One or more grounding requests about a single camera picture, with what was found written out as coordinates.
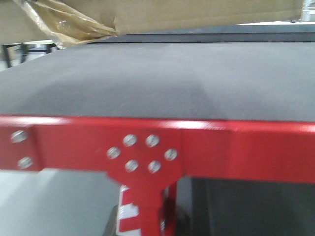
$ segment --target bolt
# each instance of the bolt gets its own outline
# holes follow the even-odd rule
[[[177,151],[176,149],[169,149],[165,152],[164,157],[167,161],[173,161],[177,157]]]
[[[161,163],[159,161],[152,161],[149,165],[148,165],[148,170],[151,174],[154,174],[156,172],[158,172],[161,169]]]
[[[165,230],[165,220],[161,220],[161,230],[164,231]]]
[[[24,157],[21,160],[18,161],[18,167],[21,170],[27,169],[33,164],[33,160],[29,157]]]
[[[120,150],[118,147],[111,147],[108,151],[107,151],[107,157],[109,159],[115,159],[117,157],[119,157],[120,155]]]
[[[136,160],[130,160],[125,164],[125,169],[127,172],[133,172],[138,168],[139,164]]]
[[[28,138],[28,134],[24,130],[18,130],[11,134],[11,142],[20,143]]]
[[[124,137],[123,143],[125,146],[130,147],[137,142],[137,136],[134,134],[128,134]]]
[[[151,134],[149,137],[146,139],[146,145],[150,148],[155,147],[159,143],[159,137],[158,135]]]

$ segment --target brown cardboard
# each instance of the brown cardboard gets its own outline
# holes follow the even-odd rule
[[[62,0],[117,34],[299,19],[303,0]],[[0,44],[47,39],[12,0],[0,1]]]

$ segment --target red metal frame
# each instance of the red metal frame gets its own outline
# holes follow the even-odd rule
[[[28,138],[12,143],[17,130]],[[125,147],[127,134],[135,134],[137,144]],[[160,137],[156,147],[145,145],[150,134]],[[159,230],[162,193],[182,176],[315,183],[315,123],[7,116],[0,117],[0,147],[0,169],[17,169],[29,156],[33,171],[107,171],[132,190],[143,236],[172,235],[170,227],[170,233]],[[121,150],[117,159],[106,157],[111,147]],[[170,148],[178,151],[174,161],[164,159]],[[132,159],[139,168],[128,173],[125,163]],[[153,160],[162,168],[150,174]]]

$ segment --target gray carpeted surface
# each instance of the gray carpeted surface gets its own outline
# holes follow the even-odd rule
[[[315,121],[315,43],[91,44],[0,73],[0,114]]]

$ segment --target plastic wrap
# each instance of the plastic wrap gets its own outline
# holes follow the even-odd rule
[[[115,29],[57,0],[14,0],[60,49],[116,36]]]

